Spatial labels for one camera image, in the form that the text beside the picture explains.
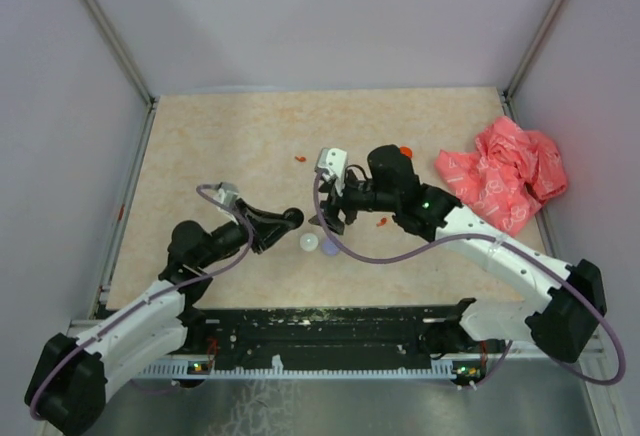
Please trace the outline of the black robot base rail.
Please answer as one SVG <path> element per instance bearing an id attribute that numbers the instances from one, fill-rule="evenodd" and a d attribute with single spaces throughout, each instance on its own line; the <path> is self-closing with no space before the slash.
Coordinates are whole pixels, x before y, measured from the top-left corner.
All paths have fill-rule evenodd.
<path id="1" fill-rule="evenodd" d="M 144 368 L 143 379 L 409 379 L 477 382 L 504 339 L 476 342 L 444 306 L 210 309 L 185 345 Z"/>

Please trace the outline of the white earbud charging case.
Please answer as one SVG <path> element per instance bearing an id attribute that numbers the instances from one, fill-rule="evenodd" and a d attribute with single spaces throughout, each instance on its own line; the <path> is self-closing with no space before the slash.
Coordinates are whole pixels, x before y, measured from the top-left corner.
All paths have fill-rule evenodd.
<path id="1" fill-rule="evenodd" d="M 313 252 L 319 246 L 319 238 L 314 233 L 304 233 L 299 238 L 299 246 L 305 252 Z"/>

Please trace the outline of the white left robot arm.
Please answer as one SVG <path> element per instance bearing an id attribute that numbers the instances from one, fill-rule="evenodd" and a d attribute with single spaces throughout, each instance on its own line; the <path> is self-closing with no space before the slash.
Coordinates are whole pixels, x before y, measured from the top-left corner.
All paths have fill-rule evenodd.
<path id="1" fill-rule="evenodd" d="M 75 337 L 58 333 L 45 344 L 24 401 L 33 419 L 65 435 L 81 435 L 110 399 L 158 358 L 179 349 L 201 350 L 208 329 L 195 303 L 211 283 L 205 269 L 230 270 L 248 252 L 261 254 L 299 228 L 298 208 L 258 210 L 238 199 L 229 222 L 212 232 L 186 220 L 175 226 L 164 270 L 140 296 Z"/>

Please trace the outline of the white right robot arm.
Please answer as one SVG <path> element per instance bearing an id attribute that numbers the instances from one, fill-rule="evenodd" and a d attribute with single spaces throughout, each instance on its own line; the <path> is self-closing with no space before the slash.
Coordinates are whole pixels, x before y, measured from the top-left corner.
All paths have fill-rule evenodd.
<path id="1" fill-rule="evenodd" d="M 358 178 L 346 151 L 320 151 L 312 223 L 336 238 L 361 212 L 390 214 L 406 233 L 430 246 L 444 245 L 511 286 L 516 302 L 470 299 L 446 328 L 448 343 L 461 352 L 483 340 L 534 344 L 563 363 L 576 362 L 606 314 L 600 269 L 542 254 L 496 229 L 451 193 L 423 183 L 411 159 L 396 145 L 367 157 L 370 174 Z"/>

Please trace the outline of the purple earbud charging case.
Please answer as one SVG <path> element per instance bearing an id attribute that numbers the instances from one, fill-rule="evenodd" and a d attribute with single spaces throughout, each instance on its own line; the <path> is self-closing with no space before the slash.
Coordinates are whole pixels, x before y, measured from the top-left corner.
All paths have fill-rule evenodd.
<path id="1" fill-rule="evenodd" d="M 325 238 L 321 243 L 321 251 L 329 257 L 335 257 L 341 252 L 340 248 L 328 238 Z"/>

